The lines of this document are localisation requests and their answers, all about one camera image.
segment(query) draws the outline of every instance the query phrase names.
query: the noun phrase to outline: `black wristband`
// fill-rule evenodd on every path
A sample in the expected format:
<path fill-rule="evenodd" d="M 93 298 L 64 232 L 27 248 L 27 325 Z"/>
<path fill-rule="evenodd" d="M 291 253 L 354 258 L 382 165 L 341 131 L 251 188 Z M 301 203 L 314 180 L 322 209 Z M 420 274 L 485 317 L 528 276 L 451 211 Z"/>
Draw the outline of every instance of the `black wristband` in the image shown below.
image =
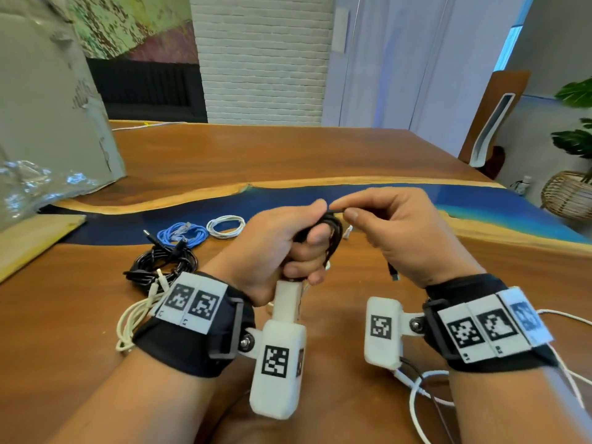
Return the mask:
<path fill-rule="evenodd" d="M 196 274 L 218 280 L 202 272 Z M 140 326 L 133 342 L 151 357 L 181 372 L 204 378 L 218 377 L 232 361 L 210 358 L 212 353 L 230 350 L 236 310 L 230 298 L 244 301 L 241 330 L 255 327 L 255 312 L 249 298 L 229 285 L 208 335 L 152 317 Z"/>
<path fill-rule="evenodd" d="M 429 285 L 425 288 L 425 291 L 431 300 L 444 301 L 446 303 L 446 307 L 444 308 L 448 308 L 449 306 L 456 306 L 463 302 L 470 302 L 489 296 L 507 288 L 504 282 L 492 274 L 476 274 L 467 277 L 457 277 L 456 279 L 437 285 Z M 456 349 L 438 315 L 433 315 L 433 318 L 438 322 L 438 328 L 442 331 L 439 335 L 445 341 L 446 347 L 448 349 Z M 440 349 L 440 345 L 430 327 L 426 327 L 424 338 L 425 342 L 432 349 L 440 355 L 443 354 L 443 350 Z M 476 363 L 465 363 L 460 357 L 454 359 L 447 358 L 447 361 L 448 365 L 456 371 L 482 373 L 524 371 L 543 366 L 552 366 L 555 368 L 558 366 L 557 358 L 555 358 L 553 351 L 547 344 L 535 347 L 527 352 L 504 358 L 491 358 Z"/>

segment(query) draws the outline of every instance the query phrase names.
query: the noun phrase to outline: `blue cable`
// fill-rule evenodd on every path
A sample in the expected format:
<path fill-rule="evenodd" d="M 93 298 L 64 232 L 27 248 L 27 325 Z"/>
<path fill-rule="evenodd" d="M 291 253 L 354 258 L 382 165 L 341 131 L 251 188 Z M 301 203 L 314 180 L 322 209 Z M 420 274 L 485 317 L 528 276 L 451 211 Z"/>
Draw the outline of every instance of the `blue cable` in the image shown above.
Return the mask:
<path fill-rule="evenodd" d="M 193 232 L 195 237 L 188 238 L 185 235 L 188 232 Z M 192 223 L 174 223 L 171 227 L 161 230 L 156 234 L 163 245 L 174 246 L 173 241 L 180 241 L 182 238 L 187 239 L 187 246 L 191 249 L 200 245 L 208 238 L 208 231 L 203 226 L 198 226 Z"/>

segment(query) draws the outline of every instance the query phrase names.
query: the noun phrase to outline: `person's left hand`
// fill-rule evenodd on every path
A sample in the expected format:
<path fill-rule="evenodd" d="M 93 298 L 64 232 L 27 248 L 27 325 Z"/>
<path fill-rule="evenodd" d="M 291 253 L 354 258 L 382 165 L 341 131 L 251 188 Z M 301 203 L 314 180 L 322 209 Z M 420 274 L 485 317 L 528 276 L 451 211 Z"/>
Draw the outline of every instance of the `person's left hand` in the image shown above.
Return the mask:
<path fill-rule="evenodd" d="M 326 211 L 327 203 L 318 199 L 311 205 L 258 213 L 233 243 L 201 270 L 243 291 L 254 306 L 264 306 L 273 299 L 282 273 L 288 278 L 306 277 L 308 283 L 317 285 L 324 279 L 329 226 L 313 227 L 304 243 L 294 243 L 292 239 Z M 292 261 L 281 268 L 286 256 Z"/>

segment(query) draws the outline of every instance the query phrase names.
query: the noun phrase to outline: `green leaf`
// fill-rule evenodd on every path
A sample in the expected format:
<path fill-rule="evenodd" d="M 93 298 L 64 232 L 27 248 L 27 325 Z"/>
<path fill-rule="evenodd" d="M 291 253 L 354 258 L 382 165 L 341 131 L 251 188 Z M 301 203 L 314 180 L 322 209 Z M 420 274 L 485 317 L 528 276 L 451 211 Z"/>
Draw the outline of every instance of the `green leaf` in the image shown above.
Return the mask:
<path fill-rule="evenodd" d="M 572 156 L 592 158 L 592 134 L 588 131 L 560 131 L 552 133 L 553 144 Z"/>
<path fill-rule="evenodd" d="M 581 82 L 570 82 L 555 95 L 566 106 L 576 108 L 592 107 L 592 77 Z"/>

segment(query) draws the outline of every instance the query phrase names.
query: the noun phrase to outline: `hand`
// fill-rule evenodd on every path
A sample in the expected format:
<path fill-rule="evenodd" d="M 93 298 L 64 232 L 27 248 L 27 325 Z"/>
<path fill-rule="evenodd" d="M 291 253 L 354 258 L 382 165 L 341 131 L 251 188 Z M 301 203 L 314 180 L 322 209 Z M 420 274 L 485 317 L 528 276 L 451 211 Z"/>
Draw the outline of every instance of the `hand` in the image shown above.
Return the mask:
<path fill-rule="evenodd" d="M 264 306 L 273 299 L 282 273 L 288 278 L 306 277 L 308 283 L 317 285 L 325 276 L 329 226 L 313 227 L 304 243 L 294 243 L 292 239 L 326 211 L 327 203 L 318 199 L 303 207 L 279 207 L 258 213 L 202 271 L 243 291 L 254 306 Z M 292 261 L 281 268 L 286 256 Z"/>
<path fill-rule="evenodd" d="M 346 209 L 344 219 L 420 288 L 486 272 L 419 188 L 369 188 L 339 198 L 330 208 Z"/>

